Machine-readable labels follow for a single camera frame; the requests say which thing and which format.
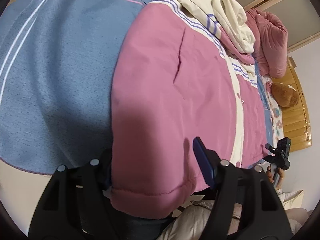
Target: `wall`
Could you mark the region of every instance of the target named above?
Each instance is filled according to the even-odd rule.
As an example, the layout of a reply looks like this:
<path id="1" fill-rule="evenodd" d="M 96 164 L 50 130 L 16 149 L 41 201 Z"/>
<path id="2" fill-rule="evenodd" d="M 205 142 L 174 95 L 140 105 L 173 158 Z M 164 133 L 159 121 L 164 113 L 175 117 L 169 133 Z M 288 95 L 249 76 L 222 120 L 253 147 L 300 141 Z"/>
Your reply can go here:
<path id="1" fill-rule="evenodd" d="M 289 54 L 297 65 L 295 71 L 305 94 L 312 146 L 293 152 L 286 172 L 285 191 L 305 190 L 302 207 L 313 210 L 320 199 L 320 39 Z"/>

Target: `hand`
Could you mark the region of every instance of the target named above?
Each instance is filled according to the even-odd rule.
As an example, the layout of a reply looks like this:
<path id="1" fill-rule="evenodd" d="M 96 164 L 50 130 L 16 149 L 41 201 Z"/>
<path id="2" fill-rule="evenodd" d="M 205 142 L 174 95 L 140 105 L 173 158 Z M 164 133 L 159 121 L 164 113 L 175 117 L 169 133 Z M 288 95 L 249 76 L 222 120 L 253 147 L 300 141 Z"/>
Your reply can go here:
<path id="1" fill-rule="evenodd" d="M 273 183 L 273 179 L 272 179 L 273 176 L 272 176 L 270 170 L 271 170 L 271 166 L 269 166 L 269 167 L 267 168 L 266 175 L 268 176 L 270 182 Z M 275 190 L 281 189 L 281 187 L 282 187 L 282 182 L 283 182 L 283 180 L 284 180 L 284 170 L 281 169 L 281 168 L 278 168 L 278 173 L 279 173 L 280 179 L 279 179 L 279 181 L 278 181 L 277 186 L 275 187 Z"/>

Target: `wooden headboard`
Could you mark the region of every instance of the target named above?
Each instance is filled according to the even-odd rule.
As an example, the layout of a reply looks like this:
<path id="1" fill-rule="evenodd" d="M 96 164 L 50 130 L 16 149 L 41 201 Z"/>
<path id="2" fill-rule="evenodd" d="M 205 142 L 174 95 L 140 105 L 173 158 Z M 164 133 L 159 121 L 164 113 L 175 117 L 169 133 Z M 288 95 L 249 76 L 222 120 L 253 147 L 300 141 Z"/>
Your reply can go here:
<path id="1" fill-rule="evenodd" d="M 296 106 L 282 107 L 284 136 L 292 140 L 290 152 L 302 150 L 312 145 L 308 108 L 294 67 L 293 59 L 287 58 L 287 71 L 284 77 L 273 79 L 274 82 L 291 85 L 300 95 Z"/>

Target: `metal screw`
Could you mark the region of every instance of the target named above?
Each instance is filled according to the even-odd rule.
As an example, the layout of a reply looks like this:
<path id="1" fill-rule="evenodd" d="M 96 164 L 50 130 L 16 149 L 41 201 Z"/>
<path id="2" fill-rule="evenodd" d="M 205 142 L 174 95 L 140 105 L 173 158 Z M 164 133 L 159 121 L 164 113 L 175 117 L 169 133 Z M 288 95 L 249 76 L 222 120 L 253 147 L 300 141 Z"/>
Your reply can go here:
<path id="1" fill-rule="evenodd" d="M 229 162 L 228 160 L 221 160 L 221 161 L 220 161 L 220 164 L 221 164 L 222 166 L 228 167 L 228 166 L 230 165 L 230 162 Z"/>
<path id="2" fill-rule="evenodd" d="M 255 166 L 254 167 L 254 170 L 256 171 L 256 172 L 261 172 L 261 171 L 263 171 L 263 169 L 261 168 L 261 166 Z"/>
<path id="3" fill-rule="evenodd" d="M 90 165 L 92 165 L 92 166 L 97 166 L 98 164 L 99 164 L 99 160 L 98 159 L 92 159 L 91 161 L 90 161 Z"/>
<path id="4" fill-rule="evenodd" d="M 66 167 L 65 167 L 65 165 L 60 165 L 58 168 L 57 168 L 57 170 L 58 171 L 64 171 L 66 169 Z"/>

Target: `brown plush toy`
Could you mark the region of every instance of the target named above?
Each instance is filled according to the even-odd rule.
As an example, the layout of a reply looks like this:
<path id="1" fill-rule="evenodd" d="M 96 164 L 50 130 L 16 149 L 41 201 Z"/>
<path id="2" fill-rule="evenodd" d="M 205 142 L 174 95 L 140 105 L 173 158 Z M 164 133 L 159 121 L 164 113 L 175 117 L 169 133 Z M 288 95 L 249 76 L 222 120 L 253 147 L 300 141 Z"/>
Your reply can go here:
<path id="1" fill-rule="evenodd" d="M 299 93 L 290 85 L 273 83 L 271 92 L 279 106 L 295 106 L 299 101 Z"/>

